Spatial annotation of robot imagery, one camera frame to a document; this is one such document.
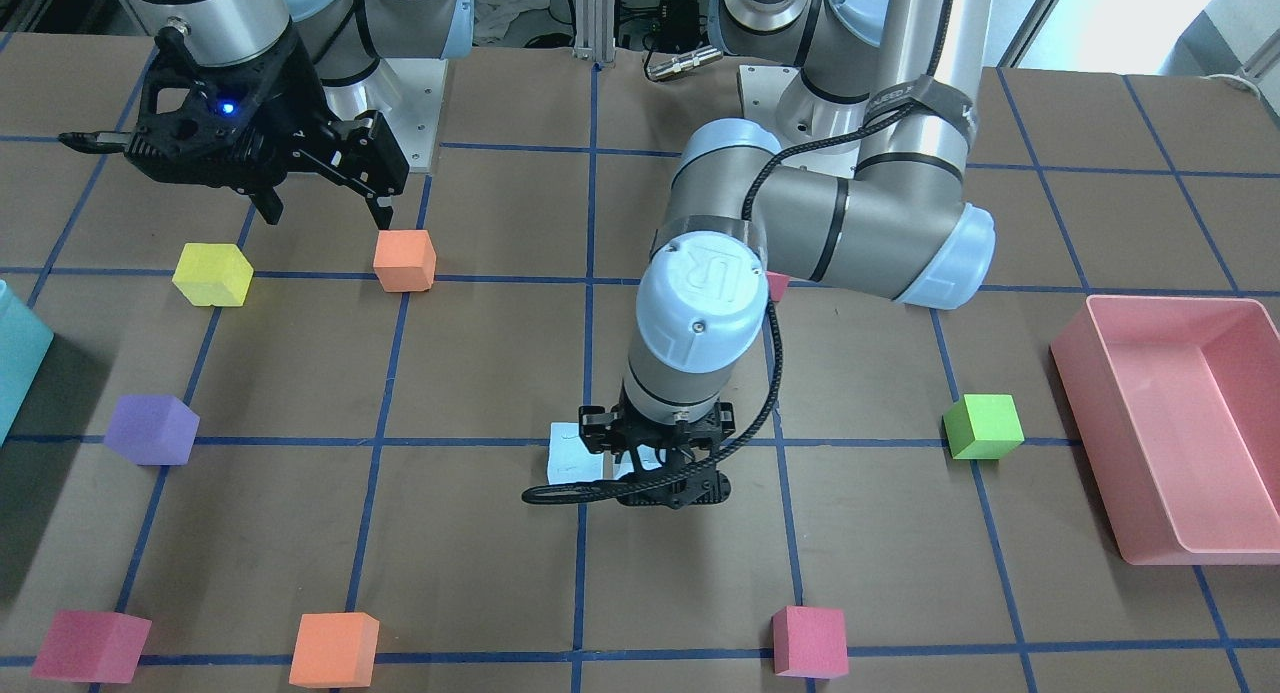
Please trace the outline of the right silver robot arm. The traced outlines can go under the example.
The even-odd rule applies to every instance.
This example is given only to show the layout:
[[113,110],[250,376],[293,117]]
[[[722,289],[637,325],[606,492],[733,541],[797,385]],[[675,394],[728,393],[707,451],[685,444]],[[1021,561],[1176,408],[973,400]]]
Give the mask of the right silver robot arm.
[[67,132],[147,178],[227,188],[270,225],[292,173],[365,201],[376,228],[412,168],[416,96],[396,59],[463,58],[475,0],[125,0],[157,53],[129,132]]

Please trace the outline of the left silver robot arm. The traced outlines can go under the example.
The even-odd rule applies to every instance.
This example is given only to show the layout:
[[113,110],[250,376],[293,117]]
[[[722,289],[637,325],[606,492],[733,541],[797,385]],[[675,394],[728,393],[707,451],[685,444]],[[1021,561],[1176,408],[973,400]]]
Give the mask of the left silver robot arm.
[[718,503],[721,461],[769,419],[783,350],[767,275],[952,310],[978,289],[995,224],[963,178],[992,0],[710,0],[726,53],[795,67],[778,118],[687,142],[636,296],[620,401],[584,406],[617,480],[539,485],[527,503]]

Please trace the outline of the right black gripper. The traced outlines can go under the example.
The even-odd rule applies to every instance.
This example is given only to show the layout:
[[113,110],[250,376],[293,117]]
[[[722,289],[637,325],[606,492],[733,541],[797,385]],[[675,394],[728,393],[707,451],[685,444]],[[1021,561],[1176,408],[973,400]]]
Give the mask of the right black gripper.
[[314,172],[365,196],[375,227],[390,229],[410,165],[381,114],[330,110],[293,26],[229,67],[197,64],[195,37],[173,26],[155,40],[127,160],[155,181],[239,190],[268,225],[284,213],[275,186]]

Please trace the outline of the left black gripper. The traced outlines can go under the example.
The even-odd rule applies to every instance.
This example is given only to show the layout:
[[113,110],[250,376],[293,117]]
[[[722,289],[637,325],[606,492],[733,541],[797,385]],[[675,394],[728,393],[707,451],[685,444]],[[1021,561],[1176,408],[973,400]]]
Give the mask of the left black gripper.
[[722,503],[731,496],[730,479],[712,459],[722,460],[721,446],[733,433],[731,404],[716,401],[696,420],[655,423],[641,415],[627,398],[612,409],[581,406],[579,429],[593,453],[609,453],[617,461],[623,452],[648,446],[666,459],[654,471],[636,470],[621,480],[593,482],[580,496],[582,502],[618,500],[625,506],[686,506]]

